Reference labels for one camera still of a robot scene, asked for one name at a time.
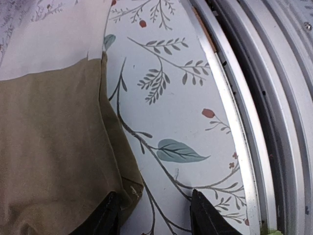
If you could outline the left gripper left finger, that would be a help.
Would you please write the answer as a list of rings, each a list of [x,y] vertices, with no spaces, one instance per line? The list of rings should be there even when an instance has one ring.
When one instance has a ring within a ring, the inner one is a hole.
[[[111,191],[70,235],[119,235],[120,196]]]

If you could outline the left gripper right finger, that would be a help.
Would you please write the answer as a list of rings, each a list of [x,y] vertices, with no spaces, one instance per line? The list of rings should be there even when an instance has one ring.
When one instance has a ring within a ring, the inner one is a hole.
[[[192,235],[242,235],[215,209],[205,195],[194,189],[190,205]]]

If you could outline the green tape scrap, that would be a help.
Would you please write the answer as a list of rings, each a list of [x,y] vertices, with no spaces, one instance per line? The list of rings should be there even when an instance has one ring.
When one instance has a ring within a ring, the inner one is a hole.
[[[269,229],[263,226],[261,227],[261,235],[283,235],[283,233],[279,230]]]

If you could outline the aluminium front rail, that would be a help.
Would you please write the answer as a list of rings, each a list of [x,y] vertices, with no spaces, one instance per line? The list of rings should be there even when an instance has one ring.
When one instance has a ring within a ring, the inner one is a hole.
[[[249,230],[313,232],[313,3],[184,0],[231,127]]]

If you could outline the khaki underwear cream waistband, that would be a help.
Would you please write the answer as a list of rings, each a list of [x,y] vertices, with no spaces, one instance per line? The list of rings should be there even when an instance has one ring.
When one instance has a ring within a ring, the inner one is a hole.
[[[0,3],[0,232],[70,235],[111,192],[120,227],[143,182],[107,94],[112,2]]]

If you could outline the floral table mat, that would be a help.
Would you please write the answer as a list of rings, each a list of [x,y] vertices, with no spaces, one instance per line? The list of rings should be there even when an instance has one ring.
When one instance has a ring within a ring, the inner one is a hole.
[[[231,127],[180,0],[111,0],[107,94],[136,159],[141,198],[123,235],[189,235],[192,191],[250,234]]]

